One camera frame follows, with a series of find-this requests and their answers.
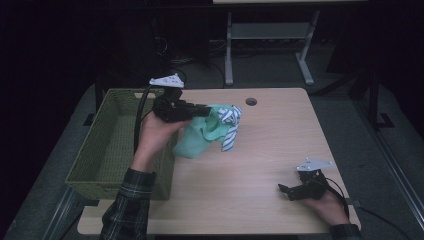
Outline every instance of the gray carpet floor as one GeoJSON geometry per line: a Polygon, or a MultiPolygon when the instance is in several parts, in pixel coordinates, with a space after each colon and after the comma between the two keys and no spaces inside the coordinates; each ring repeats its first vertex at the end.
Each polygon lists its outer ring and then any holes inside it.
{"type": "MultiPolygon", "coordinates": [[[[331,46],[321,45],[313,45],[310,49],[307,62],[316,81],[313,86],[307,86],[303,81],[295,61],[295,49],[288,49],[279,51],[278,54],[234,58],[235,84],[229,88],[300,87],[308,92],[317,91],[342,77],[326,73],[332,49],[331,46]]],[[[180,76],[186,78],[186,88],[222,87],[222,74],[218,68],[223,71],[224,58],[216,57],[211,61],[216,66],[193,63],[178,67],[185,73],[185,76],[180,76]]],[[[351,83],[348,83],[325,96],[310,98],[349,195],[353,200],[359,201],[364,208],[396,224],[411,239],[424,239],[423,229],[387,167],[385,156],[373,138],[368,123],[364,121],[363,113],[358,110],[358,104],[366,104],[367,98],[359,102],[349,99],[347,92],[350,86],[351,83]]],[[[94,87],[91,87],[78,104],[5,239],[43,239],[46,231],[54,226],[51,220],[57,215],[56,210],[60,207],[58,203],[67,190],[65,178],[89,130],[89,127],[83,124],[87,116],[94,112],[95,95],[94,87]]],[[[423,199],[423,139],[402,114],[394,96],[383,86],[380,87],[379,112],[387,113],[395,124],[395,128],[382,129],[380,133],[417,194],[423,199]]],[[[57,231],[53,231],[56,234],[50,239],[59,239],[68,226],[71,227],[64,239],[97,239],[79,234],[77,224],[73,224],[73,220],[85,205],[95,204],[95,201],[88,201],[78,194],[74,195],[69,209],[64,211],[63,221],[55,229],[57,231]]],[[[365,239],[405,239],[380,219],[360,209],[356,211],[365,239]]],[[[298,238],[331,239],[327,234],[305,235],[298,238]]],[[[262,239],[281,238],[264,236],[262,239]]]]}

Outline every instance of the dark background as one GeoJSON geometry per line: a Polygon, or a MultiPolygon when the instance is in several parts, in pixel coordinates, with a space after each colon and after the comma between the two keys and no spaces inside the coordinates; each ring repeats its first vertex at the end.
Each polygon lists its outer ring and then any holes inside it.
{"type": "MultiPolygon", "coordinates": [[[[81,1],[0,3],[0,236],[89,86],[101,80],[104,91],[141,87],[167,72],[166,62],[156,54],[157,32],[152,31],[149,14],[87,6],[81,1]]],[[[349,74],[366,67],[376,72],[424,136],[422,4],[372,2],[348,19],[339,18],[337,12],[323,11],[315,35],[339,39],[329,70],[349,74]],[[335,30],[320,31],[320,24],[333,24],[335,30]]],[[[167,13],[165,19],[161,33],[175,47],[199,57],[206,56],[202,46],[208,38],[225,37],[223,13],[167,13]]]]}

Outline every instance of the plaid shirt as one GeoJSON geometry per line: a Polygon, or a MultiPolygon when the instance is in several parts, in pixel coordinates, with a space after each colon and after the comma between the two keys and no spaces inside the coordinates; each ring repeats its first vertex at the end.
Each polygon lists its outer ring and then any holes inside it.
{"type": "Polygon", "coordinates": [[[146,239],[155,173],[128,169],[115,202],[103,215],[100,239],[146,239]]]}

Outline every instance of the cable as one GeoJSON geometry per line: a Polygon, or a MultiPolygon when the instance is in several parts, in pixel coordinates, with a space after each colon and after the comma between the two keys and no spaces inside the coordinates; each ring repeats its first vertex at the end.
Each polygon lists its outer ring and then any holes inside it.
{"type": "Polygon", "coordinates": [[[216,57],[225,52],[225,46],[227,46],[227,42],[225,40],[210,40],[209,43],[211,43],[211,45],[215,43],[220,44],[218,47],[214,47],[209,50],[209,57],[216,57]]]}
{"type": "Polygon", "coordinates": [[[258,47],[257,44],[252,44],[252,41],[243,41],[242,43],[234,43],[232,45],[232,57],[234,58],[252,58],[257,55],[260,55],[258,53],[258,47]]]}
{"type": "Polygon", "coordinates": [[[152,108],[151,110],[147,111],[147,112],[146,112],[146,114],[144,114],[144,115],[143,115],[143,117],[141,117],[140,122],[143,122],[144,118],[146,118],[146,116],[147,116],[149,113],[151,113],[152,111],[153,111],[153,108],[152,108]]]}
{"type": "MultiPolygon", "coordinates": [[[[342,194],[342,196],[343,196],[343,199],[344,199],[344,193],[343,193],[343,191],[342,191],[342,189],[340,188],[340,186],[335,182],[335,181],[333,181],[332,179],[330,179],[330,178],[325,178],[325,179],[327,179],[327,180],[329,180],[329,181],[331,181],[331,182],[333,182],[338,188],[339,188],[339,190],[340,190],[340,193],[342,194]]],[[[399,231],[399,233],[401,233],[406,239],[408,239],[408,240],[412,240],[409,236],[408,236],[408,234],[406,234],[402,229],[400,229],[398,226],[396,226],[394,223],[392,223],[392,222],[390,222],[389,220],[387,220],[387,219],[385,219],[385,218],[383,218],[383,217],[381,217],[380,215],[378,215],[378,214],[376,214],[376,213],[374,213],[374,212],[372,212],[372,211],[370,211],[370,210],[368,210],[368,209],[365,209],[365,208],[363,208],[362,206],[359,206],[358,207],[358,209],[361,209],[362,211],[364,211],[364,212],[367,212],[367,213],[369,213],[369,214],[371,214],[371,215],[373,215],[373,216],[375,216],[375,217],[377,217],[377,218],[379,218],[380,220],[382,220],[382,221],[384,221],[385,223],[387,223],[387,224],[389,224],[391,227],[393,227],[394,229],[396,229],[397,231],[399,231]]]]}
{"type": "Polygon", "coordinates": [[[350,218],[350,214],[349,214],[349,207],[347,206],[346,198],[344,197],[344,193],[343,193],[342,189],[341,189],[341,188],[340,188],[340,186],[339,186],[336,182],[334,182],[333,180],[331,180],[331,179],[329,179],[329,178],[325,178],[325,179],[330,180],[331,182],[333,182],[334,184],[336,184],[336,186],[340,189],[340,192],[341,192],[341,193],[337,192],[334,188],[332,188],[332,187],[331,187],[330,185],[328,185],[328,184],[324,185],[323,183],[321,183],[321,182],[319,182],[319,181],[316,181],[316,180],[314,180],[314,179],[310,179],[310,181],[312,181],[312,182],[314,182],[314,183],[317,183],[317,184],[320,184],[320,185],[322,185],[322,186],[325,186],[325,188],[326,188],[328,191],[330,191],[332,194],[334,194],[334,196],[336,196],[336,197],[339,199],[340,203],[343,205],[343,210],[344,210],[344,212],[345,212],[345,214],[346,214],[347,218],[350,218]]]}
{"type": "Polygon", "coordinates": [[[378,214],[376,214],[376,213],[374,213],[374,212],[372,212],[372,211],[370,211],[370,210],[368,210],[368,209],[365,209],[365,208],[363,208],[363,207],[358,207],[359,209],[361,209],[362,211],[364,211],[364,212],[367,212],[367,213],[369,213],[369,214],[371,214],[371,215],[373,215],[373,216],[375,216],[375,217],[377,217],[377,218],[379,218],[380,220],[382,220],[382,221],[384,221],[385,223],[387,223],[387,224],[389,224],[391,227],[393,227],[394,229],[396,229],[399,233],[401,233],[406,239],[408,239],[408,240],[412,240],[412,238],[411,237],[409,237],[408,236],[408,234],[406,234],[402,229],[400,229],[398,226],[396,226],[394,223],[392,223],[392,222],[390,222],[389,220],[387,220],[387,219],[385,219],[385,218],[383,218],[383,217],[381,217],[380,215],[378,215],[378,214]]]}
{"type": "Polygon", "coordinates": [[[225,74],[224,74],[224,72],[215,63],[208,62],[208,64],[210,64],[211,66],[214,66],[216,69],[218,69],[219,73],[221,74],[222,81],[223,81],[223,83],[222,83],[222,89],[224,89],[225,88],[225,74]]]}
{"type": "Polygon", "coordinates": [[[152,85],[149,85],[148,87],[144,89],[143,95],[140,99],[140,103],[138,104],[137,114],[135,118],[135,126],[134,126],[134,153],[138,147],[138,138],[140,137],[141,122],[144,119],[144,117],[146,117],[147,115],[145,114],[143,117],[141,116],[143,114],[143,108],[144,108],[144,105],[146,104],[146,99],[147,99],[147,96],[149,95],[149,91],[151,87],[152,85]]]}
{"type": "Polygon", "coordinates": [[[342,188],[339,186],[339,184],[337,184],[335,181],[333,181],[332,179],[330,179],[330,178],[325,178],[325,179],[327,179],[327,180],[329,180],[329,181],[331,181],[332,183],[334,183],[338,188],[339,188],[339,190],[340,190],[340,194],[342,194],[342,197],[344,198],[344,193],[343,193],[343,190],[342,190],[342,188]]]}
{"type": "Polygon", "coordinates": [[[187,64],[187,63],[191,63],[191,62],[194,62],[193,58],[183,58],[183,59],[171,60],[171,63],[173,63],[173,64],[187,64]]]}
{"type": "Polygon", "coordinates": [[[163,54],[165,54],[166,50],[168,50],[168,43],[167,43],[166,39],[163,38],[163,37],[155,37],[155,40],[161,40],[165,43],[165,46],[163,47],[164,49],[162,50],[162,52],[156,52],[160,56],[163,56],[163,54]]]}

